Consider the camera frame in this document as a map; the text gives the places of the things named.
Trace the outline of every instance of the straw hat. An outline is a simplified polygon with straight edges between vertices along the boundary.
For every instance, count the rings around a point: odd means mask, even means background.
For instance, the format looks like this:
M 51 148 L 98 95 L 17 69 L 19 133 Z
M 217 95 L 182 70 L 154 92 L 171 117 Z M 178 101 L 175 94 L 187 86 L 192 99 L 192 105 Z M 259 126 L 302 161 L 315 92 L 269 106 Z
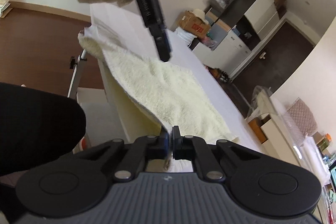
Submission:
M 205 24 L 209 24 L 209 21 L 205 19 L 205 12 L 200 9 L 195 9 L 192 13 L 197 16 L 200 20 L 202 20 Z

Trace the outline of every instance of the grey ribbed platform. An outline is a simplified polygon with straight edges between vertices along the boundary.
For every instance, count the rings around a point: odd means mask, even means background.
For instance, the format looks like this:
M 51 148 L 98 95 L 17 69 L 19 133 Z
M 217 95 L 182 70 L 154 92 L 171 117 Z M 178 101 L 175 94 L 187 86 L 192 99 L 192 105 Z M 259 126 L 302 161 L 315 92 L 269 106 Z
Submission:
M 141 173 L 133 182 L 115 184 L 100 204 L 85 213 L 63 219 L 45 219 L 27 214 L 17 223 L 313 224 L 319 222 L 311 215 L 292 220 L 255 216 L 235 204 L 221 185 L 203 182 L 195 173 Z

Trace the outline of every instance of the white table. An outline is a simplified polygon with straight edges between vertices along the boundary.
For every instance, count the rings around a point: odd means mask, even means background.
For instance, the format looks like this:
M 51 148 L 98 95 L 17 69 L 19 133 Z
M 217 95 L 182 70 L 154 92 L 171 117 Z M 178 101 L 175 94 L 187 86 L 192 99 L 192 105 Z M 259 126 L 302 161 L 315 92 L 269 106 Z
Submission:
M 129 11 L 134 10 L 134 5 L 136 4 L 132 3 L 131 8 L 125 7 L 125 9 L 122 9 L 112 4 L 93 4 L 91 5 L 92 24 L 103 25 L 118 34 L 123 46 L 131 51 L 142 56 L 158 58 L 154 41 L 149 31 L 145 29 L 141 16 Z M 185 43 L 170 30 L 167 33 L 172 48 L 170 62 L 188 68 L 194 73 L 195 78 L 208 95 L 211 103 L 224 118 L 231 132 L 239 136 L 241 145 L 262 152 L 263 148 L 260 142 L 224 90 Z M 106 67 L 100 64 L 100 69 L 108 101 L 112 107 L 120 109 L 121 106 L 116 106 L 118 102 L 115 102 L 111 95 L 113 90 L 110 90 L 106 86 L 106 81 L 104 81 Z M 119 113 L 122 124 L 125 124 L 129 117 L 123 116 Z

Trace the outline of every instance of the black pants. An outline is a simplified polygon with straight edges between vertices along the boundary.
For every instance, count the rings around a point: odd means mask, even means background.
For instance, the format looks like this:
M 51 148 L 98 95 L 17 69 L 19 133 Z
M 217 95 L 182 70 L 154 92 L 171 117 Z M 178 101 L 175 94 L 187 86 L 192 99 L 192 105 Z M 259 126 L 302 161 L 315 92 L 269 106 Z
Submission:
M 84 136 L 85 127 L 85 114 L 75 100 L 0 83 L 0 176 L 71 152 Z M 12 194 L 13 189 L 0 187 L 0 210 L 6 200 L 16 204 Z M 11 218 L 10 210 L 4 210 Z
M 14 223 L 25 212 L 25 207 L 16 197 L 15 188 L 0 183 L 0 210 L 9 223 Z

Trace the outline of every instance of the doorway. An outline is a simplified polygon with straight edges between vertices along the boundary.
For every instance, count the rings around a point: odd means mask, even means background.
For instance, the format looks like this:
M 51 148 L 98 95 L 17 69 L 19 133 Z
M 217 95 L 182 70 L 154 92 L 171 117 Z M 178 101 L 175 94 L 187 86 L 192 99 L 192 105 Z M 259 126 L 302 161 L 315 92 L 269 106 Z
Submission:
M 250 103 L 257 85 L 275 92 L 300 66 L 313 45 L 285 22 L 252 62 L 233 80 Z

